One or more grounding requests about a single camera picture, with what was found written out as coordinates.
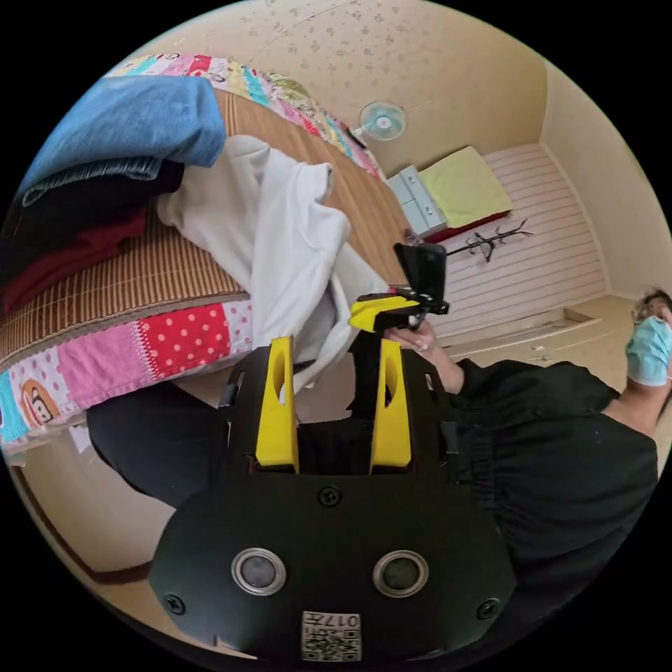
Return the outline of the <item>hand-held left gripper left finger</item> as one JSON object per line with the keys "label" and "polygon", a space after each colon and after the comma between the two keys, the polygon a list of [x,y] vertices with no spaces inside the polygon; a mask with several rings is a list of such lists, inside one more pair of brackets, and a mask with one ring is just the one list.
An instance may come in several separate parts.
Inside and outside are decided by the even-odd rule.
{"label": "hand-held left gripper left finger", "polygon": [[293,338],[273,339],[255,446],[261,468],[300,467],[293,377]]}

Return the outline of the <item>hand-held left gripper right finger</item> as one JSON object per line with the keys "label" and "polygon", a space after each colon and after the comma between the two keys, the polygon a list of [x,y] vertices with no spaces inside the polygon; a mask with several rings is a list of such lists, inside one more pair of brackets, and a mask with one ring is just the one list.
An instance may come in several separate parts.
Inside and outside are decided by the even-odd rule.
{"label": "hand-held left gripper right finger", "polygon": [[381,341],[371,445],[371,468],[406,468],[412,459],[407,392],[400,344]]}

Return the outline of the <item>person's right hand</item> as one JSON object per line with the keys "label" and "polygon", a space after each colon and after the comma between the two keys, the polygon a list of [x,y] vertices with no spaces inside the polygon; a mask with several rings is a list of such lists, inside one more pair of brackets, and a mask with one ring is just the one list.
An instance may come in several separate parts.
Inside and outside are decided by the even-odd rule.
{"label": "person's right hand", "polygon": [[399,343],[402,348],[415,351],[437,371],[446,392],[457,395],[464,385],[464,372],[438,344],[432,325],[421,322],[415,329],[391,328],[384,332],[388,340]]}

